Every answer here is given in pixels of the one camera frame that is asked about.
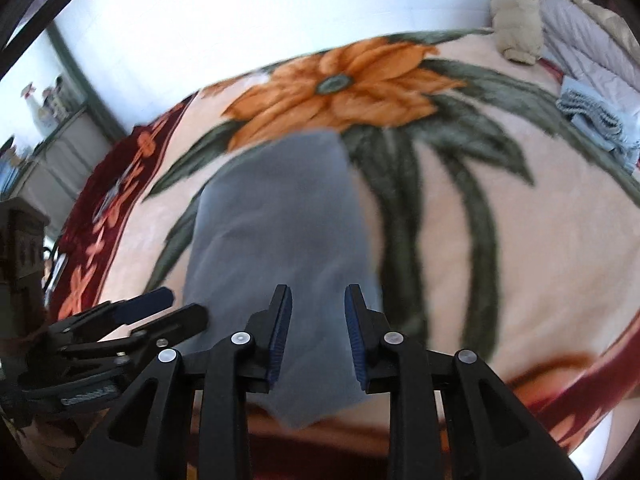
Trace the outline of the grey sweat pants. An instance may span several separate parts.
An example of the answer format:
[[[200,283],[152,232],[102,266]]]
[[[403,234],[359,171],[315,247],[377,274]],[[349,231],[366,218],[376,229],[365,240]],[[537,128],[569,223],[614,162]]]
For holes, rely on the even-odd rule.
[[[208,311],[183,354],[212,348],[268,306],[278,285],[293,310],[280,377],[255,402],[303,428],[360,403],[345,321],[347,286],[371,308],[380,290],[344,144],[331,130],[296,132],[230,159],[201,195],[183,287]]]

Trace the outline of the white spray bottle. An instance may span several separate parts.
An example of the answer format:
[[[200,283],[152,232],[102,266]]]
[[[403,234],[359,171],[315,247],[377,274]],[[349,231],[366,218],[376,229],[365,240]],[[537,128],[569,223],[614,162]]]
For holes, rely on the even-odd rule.
[[[39,133],[46,138],[56,129],[56,121],[50,110],[44,107],[35,96],[36,88],[30,82],[21,91],[21,97],[25,100],[25,103],[29,109],[29,113],[32,115],[32,121],[36,126]]]

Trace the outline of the striped grey folded cloth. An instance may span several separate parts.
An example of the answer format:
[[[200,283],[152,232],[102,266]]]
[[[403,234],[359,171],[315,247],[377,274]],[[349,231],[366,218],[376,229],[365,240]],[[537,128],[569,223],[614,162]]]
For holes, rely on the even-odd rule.
[[[639,159],[639,119],[618,110],[593,88],[564,77],[556,108],[628,174]]]

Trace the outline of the beige puffer jacket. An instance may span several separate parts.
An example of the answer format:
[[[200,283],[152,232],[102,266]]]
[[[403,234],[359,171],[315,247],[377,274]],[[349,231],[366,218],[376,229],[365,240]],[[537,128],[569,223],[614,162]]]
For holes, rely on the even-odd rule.
[[[603,90],[639,90],[639,43],[625,20],[590,0],[490,0],[500,53],[532,65],[550,55],[567,75]]]

